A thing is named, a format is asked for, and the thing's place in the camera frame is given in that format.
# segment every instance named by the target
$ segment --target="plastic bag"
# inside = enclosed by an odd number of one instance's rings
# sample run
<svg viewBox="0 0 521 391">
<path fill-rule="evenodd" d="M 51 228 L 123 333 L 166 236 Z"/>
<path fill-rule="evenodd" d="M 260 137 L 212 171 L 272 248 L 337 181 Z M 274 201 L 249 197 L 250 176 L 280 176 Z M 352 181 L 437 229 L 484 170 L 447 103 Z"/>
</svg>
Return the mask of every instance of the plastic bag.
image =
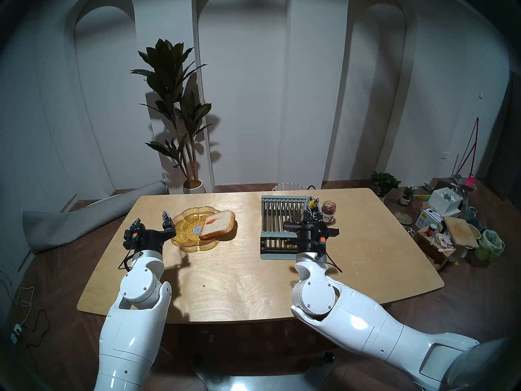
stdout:
<svg viewBox="0 0 521 391">
<path fill-rule="evenodd" d="M 492 230 L 485 230 L 479 238 L 479 248 L 476 249 L 476 256 L 482 261 L 487 261 L 490 257 L 498 257 L 505 249 L 505 243 L 499 238 L 498 233 Z"/>
</svg>

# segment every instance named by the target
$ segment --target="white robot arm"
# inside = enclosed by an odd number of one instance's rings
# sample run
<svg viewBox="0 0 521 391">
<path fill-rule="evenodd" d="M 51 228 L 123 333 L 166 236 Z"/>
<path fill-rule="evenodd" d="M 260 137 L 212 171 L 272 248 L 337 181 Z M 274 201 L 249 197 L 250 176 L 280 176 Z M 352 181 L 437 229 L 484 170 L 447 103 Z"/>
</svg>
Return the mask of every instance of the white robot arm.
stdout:
<svg viewBox="0 0 521 391">
<path fill-rule="evenodd" d="M 176 235 L 166 212 L 163 220 L 162 232 L 146 230 L 139 219 L 125 231 L 124 246 L 136 253 L 122 262 L 128 272 L 101 330 L 95 391 L 141 390 L 156 358 L 172 293 L 167 281 L 159 281 L 165 270 L 163 243 Z"/>
<path fill-rule="evenodd" d="M 293 288 L 291 311 L 338 346 L 403 371 L 424 391 L 437 391 L 447 382 L 452 362 L 479 343 L 458 334 L 416 331 L 374 300 L 327 276 L 329 229 L 320 212 L 305 208 L 300 224 L 285 226 L 297 232 L 299 247 L 295 269 L 300 281 Z"/>
</svg>

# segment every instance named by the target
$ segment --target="potted plant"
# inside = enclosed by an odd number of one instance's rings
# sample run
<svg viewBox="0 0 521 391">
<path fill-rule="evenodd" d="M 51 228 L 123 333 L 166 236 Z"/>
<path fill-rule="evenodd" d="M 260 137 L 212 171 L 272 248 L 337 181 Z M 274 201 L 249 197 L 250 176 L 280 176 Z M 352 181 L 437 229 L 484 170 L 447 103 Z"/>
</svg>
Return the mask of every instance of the potted plant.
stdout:
<svg viewBox="0 0 521 391">
<path fill-rule="evenodd" d="M 376 196 L 380 198 L 382 203 L 385 201 L 385 195 L 389 193 L 391 189 L 397 189 L 398 185 L 402 183 L 391 174 L 376 171 L 371 174 L 371 182 L 376 183 L 378 188 L 380 188 L 380 191 L 376 194 Z"/>
<path fill-rule="evenodd" d="M 410 200 L 413 198 L 414 190 L 410 186 L 406 186 L 403 190 L 403 195 L 400 197 L 400 204 L 409 206 Z"/>
<path fill-rule="evenodd" d="M 210 111 L 211 103 L 196 103 L 193 92 L 183 93 L 183 81 L 199 67 L 188 71 L 195 63 L 183 68 L 184 61 L 193 47 L 183 51 L 184 44 L 172 45 L 168 40 L 159 39 L 155 47 L 147 47 L 146 53 L 138 52 L 141 58 L 154 71 L 136 69 L 131 74 L 146 77 L 146 83 L 161 98 L 156 107 L 141 103 L 140 105 L 161 113 L 172 122 L 176 137 L 165 144 L 158 141 L 146 143 L 150 148 L 176 161 L 174 168 L 179 168 L 186 181 L 183 183 L 184 193 L 204 193 L 202 181 L 197 177 L 195 159 L 195 137 L 210 125 L 201 127 L 203 117 Z"/>
</svg>

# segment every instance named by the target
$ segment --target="rolled mat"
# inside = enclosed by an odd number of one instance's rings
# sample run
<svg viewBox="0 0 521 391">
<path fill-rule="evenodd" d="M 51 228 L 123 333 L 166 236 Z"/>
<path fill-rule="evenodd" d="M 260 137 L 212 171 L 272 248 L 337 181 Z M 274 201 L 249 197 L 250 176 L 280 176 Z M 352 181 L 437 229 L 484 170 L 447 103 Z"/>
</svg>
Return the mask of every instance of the rolled mat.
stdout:
<svg viewBox="0 0 521 391">
<path fill-rule="evenodd" d="M 102 199 L 69 213 L 22 210 L 23 233 L 34 254 L 68 244 L 127 214 L 141 197 L 166 194 L 164 180 L 139 189 Z"/>
</svg>

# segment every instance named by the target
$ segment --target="vase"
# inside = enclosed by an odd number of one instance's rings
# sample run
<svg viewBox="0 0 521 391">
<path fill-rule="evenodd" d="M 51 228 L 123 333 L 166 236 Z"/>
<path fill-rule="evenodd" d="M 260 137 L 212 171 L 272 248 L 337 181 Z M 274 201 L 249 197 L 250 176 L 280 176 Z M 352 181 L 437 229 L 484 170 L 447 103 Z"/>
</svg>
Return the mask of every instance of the vase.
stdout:
<svg viewBox="0 0 521 391">
<path fill-rule="evenodd" d="M 400 204 L 402 206 L 409 206 L 409 203 L 410 203 L 410 197 L 409 196 L 402 195 L 402 197 L 400 197 Z"/>
<path fill-rule="evenodd" d="M 194 194 L 194 193 L 206 193 L 206 190 L 204 189 L 203 181 L 200 179 L 197 180 L 199 182 L 199 185 L 195 188 L 188 188 L 188 182 L 184 181 L 183 183 L 183 193 L 184 194 Z"/>
</svg>

